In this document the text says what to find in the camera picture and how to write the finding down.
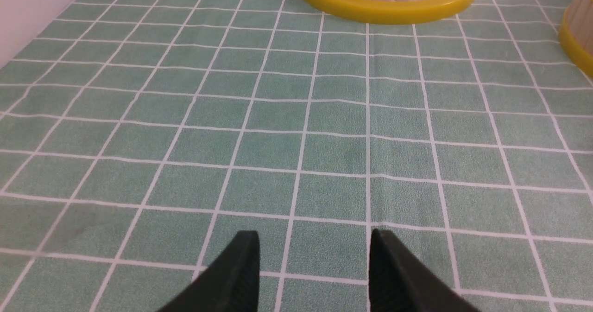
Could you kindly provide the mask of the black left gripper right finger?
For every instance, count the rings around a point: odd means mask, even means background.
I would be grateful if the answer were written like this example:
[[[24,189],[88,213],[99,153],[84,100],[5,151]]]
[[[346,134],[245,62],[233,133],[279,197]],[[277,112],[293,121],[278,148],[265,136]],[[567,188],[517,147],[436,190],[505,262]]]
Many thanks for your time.
[[[391,231],[375,228],[369,250],[371,312],[477,312]]]

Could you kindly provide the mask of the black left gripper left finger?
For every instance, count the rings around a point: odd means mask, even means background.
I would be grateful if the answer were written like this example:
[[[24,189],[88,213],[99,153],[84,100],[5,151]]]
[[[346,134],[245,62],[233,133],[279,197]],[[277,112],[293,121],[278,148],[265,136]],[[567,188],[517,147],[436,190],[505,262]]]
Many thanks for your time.
[[[239,230],[216,259],[161,312],[256,312],[260,297],[260,238]]]

